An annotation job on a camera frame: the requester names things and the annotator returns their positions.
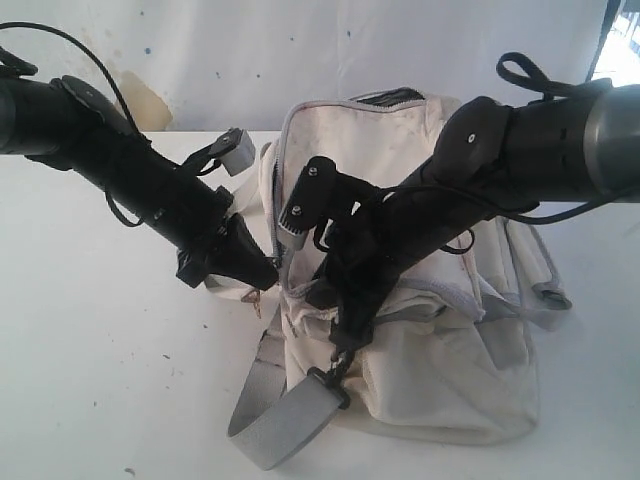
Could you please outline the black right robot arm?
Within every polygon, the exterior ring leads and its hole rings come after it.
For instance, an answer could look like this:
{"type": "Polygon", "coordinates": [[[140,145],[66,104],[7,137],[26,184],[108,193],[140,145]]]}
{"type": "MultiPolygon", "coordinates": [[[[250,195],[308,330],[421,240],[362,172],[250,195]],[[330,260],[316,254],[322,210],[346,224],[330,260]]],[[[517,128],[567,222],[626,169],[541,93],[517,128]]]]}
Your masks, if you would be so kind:
{"type": "Polygon", "coordinates": [[[577,213],[639,198],[639,89],[607,79],[550,80],[509,52],[505,81],[540,99],[511,107],[481,96],[446,122],[433,153],[400,184],[377,188],[313,157],[303,178],[327,238],[319,276],[334,292],[339,351],[370,343],[373,320],[400,275],[477,223],[531,221],[539,204],[572,202],[577,213]]]}

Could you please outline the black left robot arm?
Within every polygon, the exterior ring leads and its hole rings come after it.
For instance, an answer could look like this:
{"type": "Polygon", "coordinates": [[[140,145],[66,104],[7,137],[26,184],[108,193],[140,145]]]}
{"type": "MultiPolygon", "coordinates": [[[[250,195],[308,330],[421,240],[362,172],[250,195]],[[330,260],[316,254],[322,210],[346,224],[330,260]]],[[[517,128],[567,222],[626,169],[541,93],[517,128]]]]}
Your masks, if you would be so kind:
{"type": "Polygon", "coordinates": [[[124,206],[178,250],[177,277],[192,288],[210,274],[259,290],[278,278],[240,214],[234,196],[202,176],[224,167],[248,169],[255,148],[232,128],[176,164],[156,152],[109,100],[69,75],[33,80],[36,66],[1,52],[1,151],[50,168],[73,170],[124,206]]]}

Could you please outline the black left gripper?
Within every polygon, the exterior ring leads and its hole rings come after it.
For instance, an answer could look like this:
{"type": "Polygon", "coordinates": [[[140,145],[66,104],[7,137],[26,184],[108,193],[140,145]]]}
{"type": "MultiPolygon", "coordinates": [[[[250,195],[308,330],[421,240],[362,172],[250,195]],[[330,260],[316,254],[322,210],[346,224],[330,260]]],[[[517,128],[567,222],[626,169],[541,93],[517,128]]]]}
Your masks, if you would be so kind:
{"type": "Polygon", "coordinates": [[[232,144],[207,145],[177,165],[151,147],[138,145],[125,148],[114,161],[114,200],[178,249],[176,276],[192,288],[208,275],[206,250],[213,244],[210,274],[259,290],[268,290],[278,280],[276,268],[244,218],[233,214],[224,225],[232,194],[201,181],[235,149],[232,144]]]}

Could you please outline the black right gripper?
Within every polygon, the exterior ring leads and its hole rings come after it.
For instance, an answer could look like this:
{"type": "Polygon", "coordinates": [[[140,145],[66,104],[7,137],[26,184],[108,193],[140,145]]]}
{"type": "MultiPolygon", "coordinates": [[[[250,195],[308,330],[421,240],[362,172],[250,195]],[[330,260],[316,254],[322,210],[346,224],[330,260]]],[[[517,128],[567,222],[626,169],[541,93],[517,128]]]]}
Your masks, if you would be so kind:
{"type": "Polygon", "coordinates": [[[475,202],[419,173],[389,188],[340,174],[346,212],[311,230],[325,258],[305,299],[317,308],[337,308],[331,343],[363,348],[400,275],[470,229],[475,202]]]}

